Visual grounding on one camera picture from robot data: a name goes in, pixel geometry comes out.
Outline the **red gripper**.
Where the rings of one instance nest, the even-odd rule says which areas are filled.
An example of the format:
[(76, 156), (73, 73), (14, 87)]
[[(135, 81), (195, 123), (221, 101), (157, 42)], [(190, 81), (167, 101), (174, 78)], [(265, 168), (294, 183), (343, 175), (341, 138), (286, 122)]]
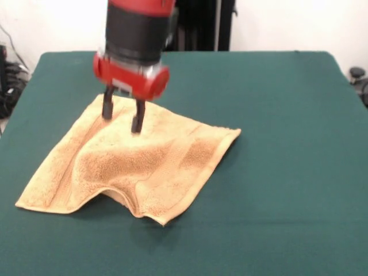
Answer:
[(160, 97), (170, 78), (169, 68), (161, 61), (163, 50), (163, 47), (152, 50), (106, 47), (95, 53), (94, 73), (106, 85), (102, 104), (104, 120), (112, 119), (114, 91), (123, 90), (136, 99), (131, 132), (141, 133), (145, 101)]

